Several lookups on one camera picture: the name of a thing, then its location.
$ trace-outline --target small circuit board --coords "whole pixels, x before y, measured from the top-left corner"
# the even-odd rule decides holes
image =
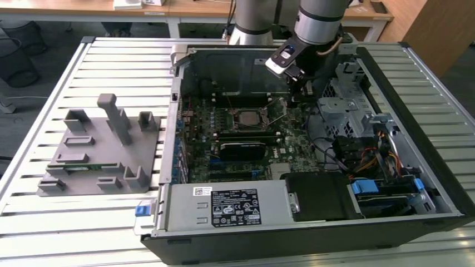
[[[278,96],[267,96],[260,107],[250,105],[232,97],[183,99],[188,183],[278,180],[272,170],[282,168],[322,170],[304,128],[306,108],[287,108]]]

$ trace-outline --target blue latch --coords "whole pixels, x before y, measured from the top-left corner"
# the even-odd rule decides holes
[[[423,189],[424,189],[424,184],[423,184],[423,181],[422,181],[419,178],[415,178],[415,179],[414,179],[414,184],[415,184],[418,190],[419,190],[419,191],[423,191]]]
[[[355,195],[362,193],[378,193],[378,185],[374,180],[356,180],[351,184],[351,189],[354,190]]]
[[[151,206],[137,206],[135,207],[135,216],[136,217],[145,217],[151,215]]]

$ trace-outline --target chip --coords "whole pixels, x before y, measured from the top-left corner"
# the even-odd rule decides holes
[[[239,122],[246,125],[258,125],[260,123],[259,114],[254,111],[243,111],[239,113]]]

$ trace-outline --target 3d printed holder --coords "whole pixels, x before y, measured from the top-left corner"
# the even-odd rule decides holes
[[[100,94],[97,106],[107,118],[69,110],[68,127],[55,157],[39,182],[39,196],[147,192],[155,160],[160,119],[143,111],[128,118],[116,96]]]

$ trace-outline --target red wire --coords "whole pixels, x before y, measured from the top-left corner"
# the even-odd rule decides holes
[[[364,153],[366,153],[366,151],[370,151],[370,150],[376,150],[376,148],[375,148],[375,147],[367,147],[367,148],[364,149],[364,151],[363,151],[363,153],[362,153],[362,161],[359,162],[360,164],[362,164],[363,161],[364,161]]]

